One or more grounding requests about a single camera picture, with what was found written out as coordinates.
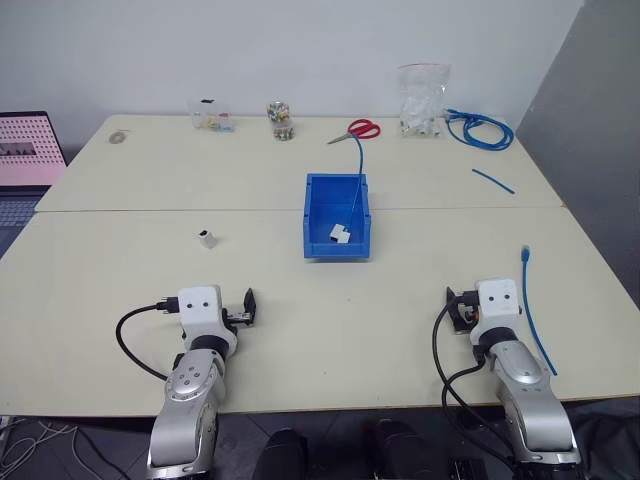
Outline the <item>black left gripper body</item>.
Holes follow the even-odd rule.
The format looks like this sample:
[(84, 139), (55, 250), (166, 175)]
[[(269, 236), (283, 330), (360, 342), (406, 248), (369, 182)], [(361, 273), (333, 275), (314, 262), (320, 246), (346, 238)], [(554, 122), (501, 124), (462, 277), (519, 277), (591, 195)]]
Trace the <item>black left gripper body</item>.
[(223, 308), (222, 320), (229, 331), (237, 331), (239, 327), (249, 326), (249, 312), (230, 312), (227, 308)]

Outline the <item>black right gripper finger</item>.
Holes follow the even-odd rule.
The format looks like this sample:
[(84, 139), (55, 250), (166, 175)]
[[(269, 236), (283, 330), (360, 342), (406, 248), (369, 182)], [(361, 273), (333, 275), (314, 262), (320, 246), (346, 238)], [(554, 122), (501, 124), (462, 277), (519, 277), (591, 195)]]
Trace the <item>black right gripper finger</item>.
[(465, 332), (465, 318), (460, 313), (459, 305), (461, 303), (459, 296), (450, 288), (446, 288), (447, 312), (452, 321), (455, 334), (463, 334)]

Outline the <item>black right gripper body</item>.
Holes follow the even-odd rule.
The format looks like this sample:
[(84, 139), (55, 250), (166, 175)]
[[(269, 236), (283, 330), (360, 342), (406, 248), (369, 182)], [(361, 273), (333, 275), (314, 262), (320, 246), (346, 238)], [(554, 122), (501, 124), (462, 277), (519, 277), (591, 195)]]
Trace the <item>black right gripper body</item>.
[(479, 322), (479, 292), (477, 290), (464, 291), (460, 296), (459, 310), (464, 322), (464, 330), (470, 332)]

